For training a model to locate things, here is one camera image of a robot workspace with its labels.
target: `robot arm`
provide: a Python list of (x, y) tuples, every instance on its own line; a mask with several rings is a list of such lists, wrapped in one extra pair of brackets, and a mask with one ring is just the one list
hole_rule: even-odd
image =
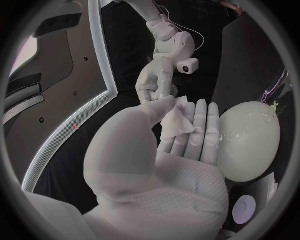
[(199, 68), (199, 62), (191, 58), (195, 42), (188, 32), (178, 32), (177, 27), (160, 14), (153, 0), (114, 0), (127, 2), (146, 21), (146, 26), (156, 42), (153, 61), (141, 72), (136, 83), (140, 102), (155, 101), (169, 95), (176, 97), (178, 90), (172, 84), (174, 69), (183, 74), (192, 74)]

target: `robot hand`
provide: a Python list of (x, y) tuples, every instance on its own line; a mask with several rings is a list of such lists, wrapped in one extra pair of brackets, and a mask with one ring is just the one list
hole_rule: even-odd
[(163, 99), (169, 95), (174, 97), (178, 89), (172, 84), (174, 67), (171, 60), (156, 57), (140, 73), (135, 88), (141, 104)]
[[(193, 116), (195, 134), (176, 137), (170, 153), (157, 151), (152, 128), (175, 104), (167, 96), (125, 109), (92, 140), (84, 178), (99, 206), (85, 219), (99, 236), (103, 222), (132, 240), (213, 240), (218, 235), (228, 213), (225, 178), (215, 166), (218, 107), (209, 106), (204, 139), (206, 105), (189, 103), (183, 111), (187, 118)], [(186, 139), (184, 157), (175, 154), (185, 148), (180, 138)]]

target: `white paper towel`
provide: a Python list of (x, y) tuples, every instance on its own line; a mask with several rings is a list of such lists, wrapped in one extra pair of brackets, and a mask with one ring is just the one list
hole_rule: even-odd
[(161, 140), (174, 138), (182, 134), (192, 133), (195, 130), (194, 126), (186, 117), (184, 117), (181, 111), (181, 108), (183, 107), (184, 109), (187, 104), (187, 96), (176, 98), (176, 106), (161, 121)]

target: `white sphere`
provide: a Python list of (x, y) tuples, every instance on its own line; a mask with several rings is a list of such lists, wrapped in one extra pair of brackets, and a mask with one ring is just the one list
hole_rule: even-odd
[(269, 105), (239, 104), (220, 117), (217, 167), (231, 181), (254, 180), (270, 167), (279, 142), (279, 120)]

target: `cable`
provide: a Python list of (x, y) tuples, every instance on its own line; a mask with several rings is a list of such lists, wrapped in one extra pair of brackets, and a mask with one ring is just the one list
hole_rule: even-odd
[[(199, 34), (199, 35), (203, 38), (203, 42), (202, 42), (201, 46), (198, 47), (198, 48), (195, 50), (195, 52), (196, 52), (197, 50), (199, 50), (199, 49), (203, 46), (203, 44), (204, 44), (204, 42), (205, 42), (205, 38), (204, 38), (204, 36), (203, 36), (201, 33), (197, 32), (197, 31), (195, 31), (195, 30), (193, 30), (193, 29), (187, 28), (187, 27), (185, 27), (185, 26), (181, 26), (181, 25), (179, 25), (179, 24), (176, 23), (176, 22), (173, 22), (172, 20), (170, 20), (170, 12), (168, 11), (168, 9), (167, 9), (166, 7), (164, 7), (164, 6), (158, 5), (158, 4), (155, 2), (155, 0), (153, 0), (153, 2), (154, 2), (154, 4), (159, 8), (159, 10), (162, 12), (162, 14), (165, 15), (165, 17), (166, 17), (167, 19), (169, 19), (169, 21), (170, 21), (172, 24), (174, 24), (175, 27), (178, 28), (179, 31), (183, 32), (183, 30), (182, 30), (181, 28), (184, 28), (184, 29), (193, 31), (193, 32), (196, 33), (196, 34)], [(162, 10), (162, 8), (166, 10), (168, 16), (164, 13), (164, 11)]]

